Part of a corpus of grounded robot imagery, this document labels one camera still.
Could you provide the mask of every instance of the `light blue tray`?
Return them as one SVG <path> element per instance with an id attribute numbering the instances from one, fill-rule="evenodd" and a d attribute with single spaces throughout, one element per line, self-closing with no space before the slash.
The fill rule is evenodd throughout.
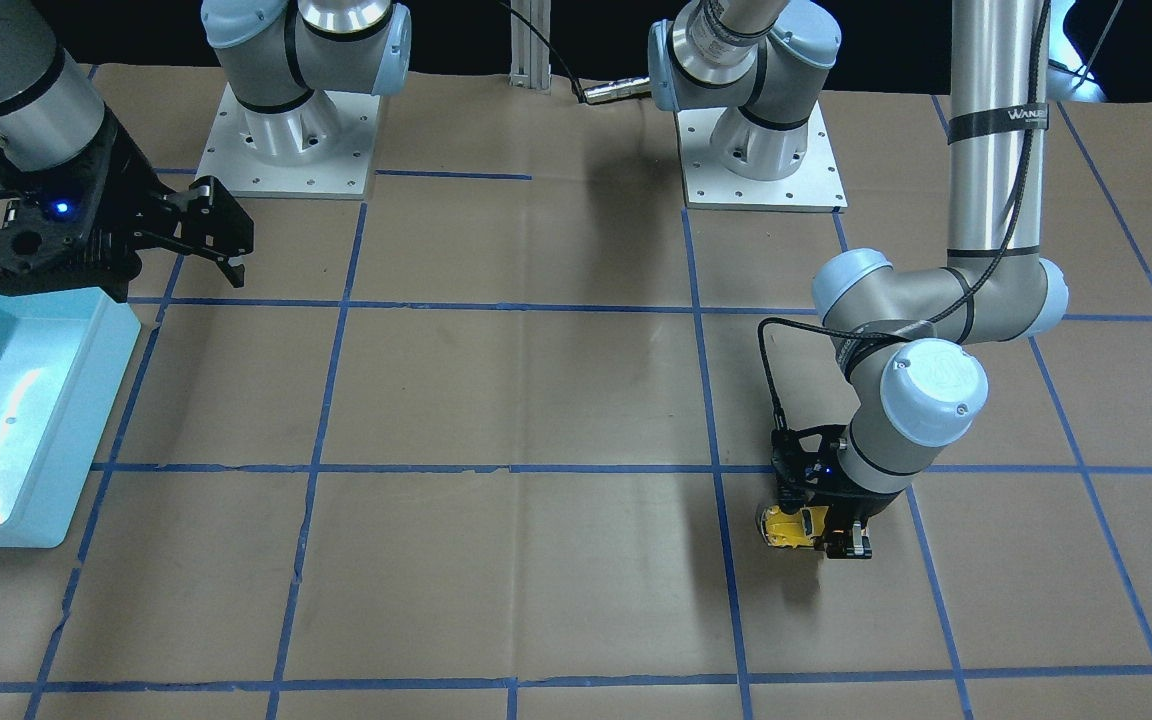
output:
<path id="1" fill-rule="evenodd" d="M 0 547 L 55 547 L 141 323 L 104 291 L 0 296 Z"/>

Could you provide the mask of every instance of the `robotic arm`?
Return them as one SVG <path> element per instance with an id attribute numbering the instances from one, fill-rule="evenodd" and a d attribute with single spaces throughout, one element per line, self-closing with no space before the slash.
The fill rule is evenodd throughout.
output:
<path id="1" fill-rule="evenodd" d="M 159 182 L 28 0 L 0 0 L 0 200 L 1 295 L 101 287 L 123 301 L 151 247 L 210 259 L 240 287 L 252 251 L 223 184 Z"/>
<path id="2" fill-rule="evenodd" d="M 1047 127 L 1049 0 L 955 0 L 952 198 L 945 268 L 897 273 L 877 250 L 831 260 L 814 278 L 823 328 L 759 325 L 776 429 L 776 502 L 764 539 L 829 558 L 872 556 L 870 516 L 972 426 L 988 379 L 963 348 L 1029 338 L 1060 323 L 1069 290 L 1039 256 Z M 749 179 L 781 179 L 808 151 L 803 126 L 838 51 L 838 24 L 808 0 L 692 0 L 650 36 L 660 109 L 727 106 L 712 142 Z M 861 409 L 846 425 L 788 429 L 763 332 L 770 324 L 835 339 Z M 819 437 L 817 450 L 803 441 Z"/>

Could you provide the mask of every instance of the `metal base plate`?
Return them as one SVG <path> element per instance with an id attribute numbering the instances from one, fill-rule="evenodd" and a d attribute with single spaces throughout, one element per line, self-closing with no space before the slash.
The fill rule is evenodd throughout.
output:
<path id="1" fill-rule="evenodd" d="M 219 177 L 237 197 L 361 200 L 371 183 L 380 97 L 357 92 L 328 92 L 328 97 L 338 106 L 343 135 L 321 150 L 310 149 L 306 164 L 274 165 L 247 145 L 242 106 L 225 86 L 197 177 Z"/>
<path id="2" fill-rule="evenodd" d="M 722 114 L 723 108 L 679 113 L 679 150 L 688 209 L 780 210 L 786 213 L 832 213 L 846 209 L 847 195 L 819 104 L 808 120 L 810 141 L 803 162 L 797 172 L 781 181 L 744 179 L 723 167 L 718 160 L 718 150 L 708 144 L 708 136 Z"/>

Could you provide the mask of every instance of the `white joint cap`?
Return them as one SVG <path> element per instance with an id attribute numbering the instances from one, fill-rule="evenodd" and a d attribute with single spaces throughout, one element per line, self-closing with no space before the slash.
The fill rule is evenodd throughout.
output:
<path id="1" fill-rule="evenodd" d="M 924 338 L 887 361 L 878 395 L 892 426 L 910 442 L 945 447 L 972 429 L 990 379 L 963 347 Z"/>
<path id="2" fill-rule="evenodd" d="M 863 281 L 865 275 L 873 273 L 874 270 L 890 268 L 890 266 L 886 255 L 870 250 L 869 247 L 858 247 L 828 260 L 812 279 L 812 301 L 817 306 L 817 314 L 824 319 L 833 304 L 851 290 L 851 286 Z"/>
<path id="3" fill-rule="evenodd" d="M 1021 334 L 1021 338 L 1033 338 L 1056 327 L 1064 318 L 1064 311 L 1069 310 L 1069 286 L 1064 283 L 1064 273 L 1052 260 L 1043 258 L 1039 260 L 1043 272 L 1047 273 L 1047 300 L 1043 302 L 1043 310 L 1038 311 L 1037 318 L 1029 329 Z"/>

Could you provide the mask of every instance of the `brown floor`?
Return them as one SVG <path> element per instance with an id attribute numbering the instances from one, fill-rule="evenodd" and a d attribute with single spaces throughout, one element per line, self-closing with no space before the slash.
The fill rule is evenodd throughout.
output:
<path id="1" fill-rule="evenodd" d="M 96 85 L 187 183 L 219 70 Z M 149 253 L 69 539 L 0 551 L 0 719 L 1152 719 L 1152 106 L 1053 118 L 1071 314 L 973 348 L 988 409 L 855 564 L 755 531 L 756 309 L 940 264 L 948 151 L 926 96 L 823 109 L 844 214 L 682 213 L 650 103 L 416 76 L 362 211 L 244 200 L 244 290 Z M 771 346 L 791 424 L 849 418 Z"/>

